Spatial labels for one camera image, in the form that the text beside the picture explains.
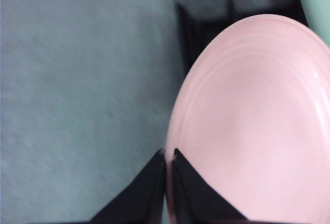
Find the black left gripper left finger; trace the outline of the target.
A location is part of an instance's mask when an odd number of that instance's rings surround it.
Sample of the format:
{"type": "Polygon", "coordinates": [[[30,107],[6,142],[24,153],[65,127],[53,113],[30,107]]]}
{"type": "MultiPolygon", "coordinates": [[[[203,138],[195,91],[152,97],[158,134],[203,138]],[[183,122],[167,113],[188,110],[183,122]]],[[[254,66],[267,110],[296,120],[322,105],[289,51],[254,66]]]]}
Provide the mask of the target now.
{"type": "Polygon", "coordinates": [[[88,223],[161,223],[165,187],[166,162],[160,149],[88,223]]]}

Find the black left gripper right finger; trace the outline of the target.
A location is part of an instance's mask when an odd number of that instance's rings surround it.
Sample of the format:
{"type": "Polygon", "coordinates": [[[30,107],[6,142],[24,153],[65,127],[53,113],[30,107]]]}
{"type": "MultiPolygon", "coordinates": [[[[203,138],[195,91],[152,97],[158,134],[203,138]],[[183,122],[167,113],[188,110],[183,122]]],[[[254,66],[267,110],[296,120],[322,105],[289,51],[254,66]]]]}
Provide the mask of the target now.
{"type": "Polygon", "coordinates": [[[172,173],[177,223],[256,223],[206,183],[177,148],[174,150],[172,173]]]}

